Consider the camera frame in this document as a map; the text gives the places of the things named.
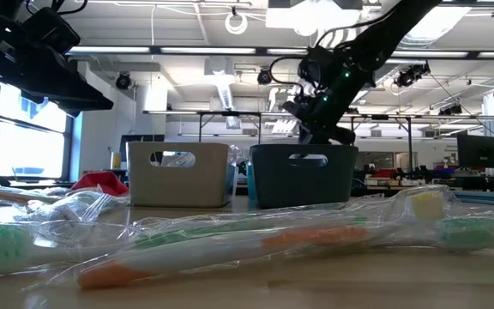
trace white storage bin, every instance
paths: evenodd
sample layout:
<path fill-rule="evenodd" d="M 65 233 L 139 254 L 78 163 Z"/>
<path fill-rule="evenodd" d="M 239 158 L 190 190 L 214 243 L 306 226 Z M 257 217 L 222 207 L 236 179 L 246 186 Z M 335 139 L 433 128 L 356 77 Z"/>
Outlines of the white storage bin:
<path fill-rule="evenodd" d="M 228 145 L 216 142 L 128 142 L 130 201 L 137 206 L 220 207 L 230 201 L 236 167 Z M 157 167 L 150 157 L 163 151 L 190 152 L 192 167 Z"/>

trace wooden table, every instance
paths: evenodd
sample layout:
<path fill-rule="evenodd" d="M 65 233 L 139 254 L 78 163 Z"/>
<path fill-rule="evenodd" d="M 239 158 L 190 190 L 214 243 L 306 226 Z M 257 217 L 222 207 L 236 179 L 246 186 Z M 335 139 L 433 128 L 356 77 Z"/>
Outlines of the wooden table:
<path fill-rule="evenodd" d="M 131 208 L 130 219 L 245 210 Z M 0 308 L 493 308 L 494 250 L 394 249 L 307 258 L 78 291 L 27 288 L 47 274 L 0 276 Z"/>

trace green toothbrush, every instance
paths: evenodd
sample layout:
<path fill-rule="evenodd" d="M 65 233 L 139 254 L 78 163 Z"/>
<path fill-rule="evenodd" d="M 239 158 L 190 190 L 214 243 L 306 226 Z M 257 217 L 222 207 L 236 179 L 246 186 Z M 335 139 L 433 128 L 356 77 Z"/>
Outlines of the green toothbrush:
<path fill-rule="evenodd" d="M 59 262 L 83 262 L 118 251 L 128 244 L 88 248 L 43 247 L 33 243 L 30 228 L 21 224 L 0 224 L 0 275 L 28 267 Z"/>

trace red object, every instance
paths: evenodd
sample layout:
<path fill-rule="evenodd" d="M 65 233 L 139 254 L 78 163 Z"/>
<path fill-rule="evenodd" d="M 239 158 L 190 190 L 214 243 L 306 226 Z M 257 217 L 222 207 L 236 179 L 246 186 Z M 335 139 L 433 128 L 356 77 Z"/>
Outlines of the red object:
<path fill-rule="evenodd" d="M 88 173 L 83 175 L 78 182 L 72 185 L 72 190 L 82 188 L 93 188 L 100 185 L 102 191 L 113 196 L 120 196 L 129 192 L 129 188 L 124 185 L 112 172 Z"/>
<path fill-rule="evenodd" d="M 381 169 L 377 169 L 375 173 L 371 175 L 371 177 L 391 179 L 394 173 L 395 170 L 393 168 L 381 168 Z"/>

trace security camera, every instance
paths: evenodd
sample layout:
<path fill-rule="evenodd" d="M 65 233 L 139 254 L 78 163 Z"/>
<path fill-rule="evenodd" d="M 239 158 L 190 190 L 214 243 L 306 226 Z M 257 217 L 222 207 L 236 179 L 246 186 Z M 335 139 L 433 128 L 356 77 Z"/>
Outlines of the security camera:
<path fill-rule="evenodd" d="M 130 80 L 130 72 L 121 72 L 116 80 L 117 89 L 128 90 L 133 87 L 133 82 Z"/>
<path fill-rule="evenodd" d="M 261 69 L 261 72 L 258 73 L 258 78 L 256 78 L 259 85 L 269 85 L 272 83 L 272 77 L 270 77 L 270 70 Z"/>

